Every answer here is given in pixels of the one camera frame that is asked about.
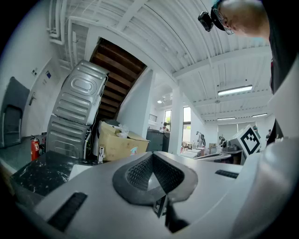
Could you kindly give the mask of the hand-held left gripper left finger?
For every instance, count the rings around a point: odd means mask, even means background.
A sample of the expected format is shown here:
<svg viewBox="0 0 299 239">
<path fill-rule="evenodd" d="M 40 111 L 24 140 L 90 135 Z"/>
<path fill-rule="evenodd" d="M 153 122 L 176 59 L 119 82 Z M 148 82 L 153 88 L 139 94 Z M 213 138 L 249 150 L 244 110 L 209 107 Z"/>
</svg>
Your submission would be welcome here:
<svg viewBox="0 0 299 239">
<path fill-rule="evenodd" d="M 114 190 L 115 171 L 140 155 L 93 166 L 48 194 L 34 211 L 48 221 L 75 192 L 87 195 L 65 229 L 78 239 L 165 239 L 171 233 L 151 207 L 132 205 Z"/>
</svg>

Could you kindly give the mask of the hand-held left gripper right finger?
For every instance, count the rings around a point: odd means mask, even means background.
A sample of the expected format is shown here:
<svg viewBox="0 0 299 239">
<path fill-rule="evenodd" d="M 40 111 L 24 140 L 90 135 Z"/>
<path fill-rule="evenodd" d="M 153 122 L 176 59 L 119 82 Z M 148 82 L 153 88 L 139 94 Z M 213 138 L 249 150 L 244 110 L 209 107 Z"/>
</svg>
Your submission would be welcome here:
<svg viewBox="0 0 299 239">
<path fill-rule="evenodd" d="M 175 188 L 183 193 L 194 190 L 185 201 L 173 201 L 166 214 L 166 227 L 173 235 L 252 235 L 254 212 L 252 189 L 255 182 L 255 158 L 243 166 L 197 161 L 165 152 L 154 152 L 155 159 L 197 175 L 197 184 L 188 174 Z"/>
</svg>

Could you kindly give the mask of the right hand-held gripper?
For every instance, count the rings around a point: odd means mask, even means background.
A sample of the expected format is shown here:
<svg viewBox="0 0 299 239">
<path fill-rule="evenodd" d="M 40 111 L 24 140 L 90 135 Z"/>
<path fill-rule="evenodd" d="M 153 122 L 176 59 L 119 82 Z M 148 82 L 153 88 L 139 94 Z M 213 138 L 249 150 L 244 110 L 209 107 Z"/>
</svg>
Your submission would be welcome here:
<svg viewBox="0 0 299 239">
<path fill-rule="evenodd" d="M 196 157 L 194 160 L 221 162 L 229 160 L 232 155 L 241 153 L 240 164 L 243 165 L 246 159 L 257 153 L 261 148 L 260 138 L 253 126 L 248 124 L 222 144 L 222 151 L 215 154 L 209 154 Z"/>
</svg>

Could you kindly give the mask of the white rectangular sink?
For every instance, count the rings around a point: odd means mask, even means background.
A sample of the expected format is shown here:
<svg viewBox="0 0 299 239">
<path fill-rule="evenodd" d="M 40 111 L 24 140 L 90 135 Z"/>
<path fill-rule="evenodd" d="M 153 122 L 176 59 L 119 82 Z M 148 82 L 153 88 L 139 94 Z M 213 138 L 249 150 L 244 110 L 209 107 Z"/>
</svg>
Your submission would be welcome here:
<svg viewBox="0 0 299 239">
<path fill-rule="evenodd" d="M 68 181 L 70 181 L 71 179 L 73 179 L 74 177 L 76 177 L 77 175 L 81 174 L 82 172 L 92 168 L 93 166 L 89 166 L 89 165 L 80 165 L 80 164 L 74 164 L 72 169 L 71 169 L 71 173 L 69 175 Z"/>
</svg>

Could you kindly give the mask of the window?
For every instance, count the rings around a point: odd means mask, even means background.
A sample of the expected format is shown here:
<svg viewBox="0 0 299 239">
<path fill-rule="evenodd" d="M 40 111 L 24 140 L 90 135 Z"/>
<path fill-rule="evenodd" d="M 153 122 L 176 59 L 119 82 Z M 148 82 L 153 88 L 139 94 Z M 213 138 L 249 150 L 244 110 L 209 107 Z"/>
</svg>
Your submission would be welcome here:
<svg viewBox="0 0 299 239">
<path fill-rule="evenodd" d="M 171 113 L 172 110 L 166 110 L 164 114 L 164 121 L 166 122 L 165 127 L 168 129 L 168 131 L 171 130 Z"/>
</svg>

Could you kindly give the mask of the brown cardboard box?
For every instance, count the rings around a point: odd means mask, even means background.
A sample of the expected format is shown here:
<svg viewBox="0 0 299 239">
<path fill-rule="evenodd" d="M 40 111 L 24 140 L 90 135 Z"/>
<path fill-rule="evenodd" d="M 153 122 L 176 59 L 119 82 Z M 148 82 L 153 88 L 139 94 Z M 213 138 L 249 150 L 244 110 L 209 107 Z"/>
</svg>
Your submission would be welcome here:
<svg viewBox="0 0 299 239">
<path fill-rule="evenodd" d="M 99 147 L 105 148 L 104 161 L 116 161 L 118 159 L 131 156 L 130 150 L 133 147 L 138 147 L 138 153 L 146 152 L 149 141 L 133 132 L 128 133 L 128 138 L 119 138 L 116 133 L 118 128 L 111 126 L 105 122 L 99 125 L 99 141 L 98 141 L 98 155 Z"/>
</svg>

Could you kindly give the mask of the black marble countertop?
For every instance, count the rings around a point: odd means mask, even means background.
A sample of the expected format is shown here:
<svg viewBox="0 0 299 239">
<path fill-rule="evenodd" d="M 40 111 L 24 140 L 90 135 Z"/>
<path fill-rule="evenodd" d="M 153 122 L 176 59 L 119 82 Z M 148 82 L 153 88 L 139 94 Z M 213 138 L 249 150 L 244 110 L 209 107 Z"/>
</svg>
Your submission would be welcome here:
<svg viewBox="0 0 299 239">
<path fill-rule="evenodd" d="M 25 189 L 46 196 L 68 181 L 75 165 L 97 164 L 96 160 L 77 159 L 49 151 L 14 173 L 11 176 L 11 184 L 15 192 Z"/>
</svg>

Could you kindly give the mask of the upright grey washing machine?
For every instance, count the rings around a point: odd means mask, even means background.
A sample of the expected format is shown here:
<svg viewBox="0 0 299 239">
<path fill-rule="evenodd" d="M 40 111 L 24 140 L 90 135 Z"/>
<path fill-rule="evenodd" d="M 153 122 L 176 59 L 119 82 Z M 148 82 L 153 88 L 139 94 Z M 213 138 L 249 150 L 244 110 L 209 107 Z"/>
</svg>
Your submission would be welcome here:
<svg viewBox="0 0 299 239">
<path fill-rule="evenodd" d="M 46 152 L 53 151 L 72 158 L 84 158 L 85 140 L 90 127 L 52 115 L 46 136 Z"/>
</svg>

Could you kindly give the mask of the clear crumpled plastic bag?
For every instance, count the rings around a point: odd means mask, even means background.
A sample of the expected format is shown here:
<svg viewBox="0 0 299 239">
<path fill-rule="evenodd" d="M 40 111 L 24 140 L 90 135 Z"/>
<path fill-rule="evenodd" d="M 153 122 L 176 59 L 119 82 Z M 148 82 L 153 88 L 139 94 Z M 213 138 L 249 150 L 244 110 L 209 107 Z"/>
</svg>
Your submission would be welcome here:
<svg viewBox="0 0 299 239">
<path fill-rule="evenodd" d="M 129 128 L 126 125 L 123 124 L 119 124 L 119 129 L 118 132 L 116 133 L 116 135 L 119 138 L 128 138 L 128 133 L 129 133 Z"/>
</svg>

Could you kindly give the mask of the white appliance with dark lid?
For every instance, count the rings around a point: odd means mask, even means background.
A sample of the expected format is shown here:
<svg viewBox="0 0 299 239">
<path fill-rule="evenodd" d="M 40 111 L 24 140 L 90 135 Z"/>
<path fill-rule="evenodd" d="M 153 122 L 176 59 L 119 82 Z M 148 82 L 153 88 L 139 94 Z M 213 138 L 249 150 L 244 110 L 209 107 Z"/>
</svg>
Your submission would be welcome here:
<svg viewBox="0 0 299 239">
<path fill-rule="evenodd" d="M 116 121 L 114 119 L 102 119 L 101 121 L 105 122 L 105 123 L 107 123 L 107 124 L 109 124 L 111 126 L 114 126 L 114 127 L 118 127 L 119 124 L 120 124 L 118 121 Z"/>
</svg>

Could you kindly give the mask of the red fire extinguisher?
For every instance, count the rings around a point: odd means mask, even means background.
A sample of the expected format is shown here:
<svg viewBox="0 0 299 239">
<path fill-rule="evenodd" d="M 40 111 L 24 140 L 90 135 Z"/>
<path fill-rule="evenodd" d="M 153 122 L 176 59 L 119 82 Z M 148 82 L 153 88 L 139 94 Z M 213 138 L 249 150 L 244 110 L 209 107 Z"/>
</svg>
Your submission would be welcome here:
<svg viewBox="0 0 299 239">
<path fill-rule="evenodd" d="M 30 139 L 30 152 L 31 152 L 31 160 L 34 161 L 39 157 L 39 140 L 32 135 L 32 138 Z"/>
</svg>

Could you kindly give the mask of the tilted grey washing machine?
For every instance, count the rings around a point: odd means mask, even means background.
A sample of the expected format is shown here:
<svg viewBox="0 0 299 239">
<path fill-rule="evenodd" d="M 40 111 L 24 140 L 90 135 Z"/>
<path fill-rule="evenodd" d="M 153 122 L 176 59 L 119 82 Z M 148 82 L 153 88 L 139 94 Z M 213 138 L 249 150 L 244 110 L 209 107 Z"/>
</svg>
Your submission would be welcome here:
<svg viewBox="0 0 299 239">
<path fill-rule="evenodd" d="M 108 70 L 81 60 L 65 79 L 52 113 L 82 125 L 93 125 L 108 74 Z"/>
</svg>

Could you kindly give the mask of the white door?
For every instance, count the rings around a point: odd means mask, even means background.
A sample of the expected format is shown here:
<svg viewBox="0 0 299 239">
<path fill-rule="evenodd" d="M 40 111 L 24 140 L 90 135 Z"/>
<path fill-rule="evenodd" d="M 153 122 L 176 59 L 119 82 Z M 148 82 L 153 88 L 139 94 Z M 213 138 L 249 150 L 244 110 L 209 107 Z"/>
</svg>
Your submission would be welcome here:
<svg viewBox="0 0 299 239">
<path fill-rule="evenodd" d="M 50 79 L 46 76 L 46 71 L 51 73 Z M 38 74 L 38 77 L 30 90 L 22 120 L 22 137 L 41 135 L 43 132 L 47 131 L 51 115 L 50 107 L 52 106 L 53 93 L 59 80 L 59 69 L 55 64 L 54 59 L 51 58 Z M 33 101 L 32 105 L 28 105 L 33 92 L 36 93 L 36 100 Z"/>
</svg>

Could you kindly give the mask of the person's black shirt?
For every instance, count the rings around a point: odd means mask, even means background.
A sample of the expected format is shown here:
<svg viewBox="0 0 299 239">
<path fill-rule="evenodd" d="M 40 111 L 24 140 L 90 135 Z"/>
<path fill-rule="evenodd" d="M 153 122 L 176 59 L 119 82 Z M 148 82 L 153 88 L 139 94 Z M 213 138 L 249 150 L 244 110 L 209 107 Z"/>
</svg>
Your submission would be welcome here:
<svg viewBox="0 0 299 239">
<path fill-rule="evenodd" d="M 270 24 L 271 89 L 275 93 L 299 54 L 299 1 L 263 0 Z"/>
</svg>

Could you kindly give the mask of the brown wooden staircase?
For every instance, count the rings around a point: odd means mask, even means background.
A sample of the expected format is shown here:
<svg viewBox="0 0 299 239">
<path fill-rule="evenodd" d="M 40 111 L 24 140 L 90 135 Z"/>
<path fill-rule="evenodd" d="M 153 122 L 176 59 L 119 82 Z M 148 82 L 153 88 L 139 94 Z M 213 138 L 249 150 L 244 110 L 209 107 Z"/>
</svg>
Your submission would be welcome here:
<svg viewBox="0 0 299 239">
<path fill-rule="evenodd" d="M 97 119 L 115 120 L 125 97 L 147 66 L 104 38 L 99 39 L 90 62 L 109 71 Z"/>
</svg>

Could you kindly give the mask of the white wall pipes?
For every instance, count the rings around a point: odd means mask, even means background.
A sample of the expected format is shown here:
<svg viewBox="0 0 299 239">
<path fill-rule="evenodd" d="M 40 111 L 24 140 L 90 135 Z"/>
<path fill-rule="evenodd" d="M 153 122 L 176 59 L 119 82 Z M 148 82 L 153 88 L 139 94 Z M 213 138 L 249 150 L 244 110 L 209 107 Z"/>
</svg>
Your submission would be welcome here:
<svg viewBox="0 0 299 239">
<path fill-rule="evenodd" d="M 65 44 L 65 17 L 68 0 L 50 0 L 49 26 L 46 28 L 50 42 L 58 45 Z"/>
</svg>

